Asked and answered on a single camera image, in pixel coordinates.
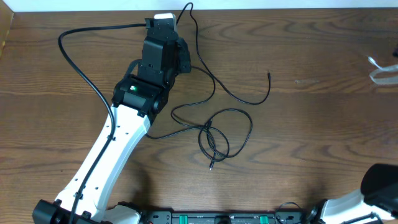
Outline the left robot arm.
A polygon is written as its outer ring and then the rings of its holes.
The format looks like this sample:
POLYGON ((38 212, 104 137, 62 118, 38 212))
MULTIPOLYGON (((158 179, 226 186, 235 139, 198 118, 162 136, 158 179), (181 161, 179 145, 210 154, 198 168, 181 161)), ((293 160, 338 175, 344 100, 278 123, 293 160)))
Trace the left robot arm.
POLYGON ((172 13, 145 19, 142 57, 114 87, 108 117, 96 142, 54 202, 40 200, 34 223, 139 223, 129 204, 108 209, 113 187, 131 152, 168 102, 180 73, 190 73, 190 53, 172 13))

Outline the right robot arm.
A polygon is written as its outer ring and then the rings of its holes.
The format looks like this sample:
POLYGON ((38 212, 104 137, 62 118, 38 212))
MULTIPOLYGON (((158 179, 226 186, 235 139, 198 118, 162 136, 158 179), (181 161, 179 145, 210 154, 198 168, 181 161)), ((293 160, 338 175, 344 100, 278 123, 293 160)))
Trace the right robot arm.
POLYGON ((304 223, 383 223, 397 219, 397 166, 374 164, 358 190, 314 206, 304 223))

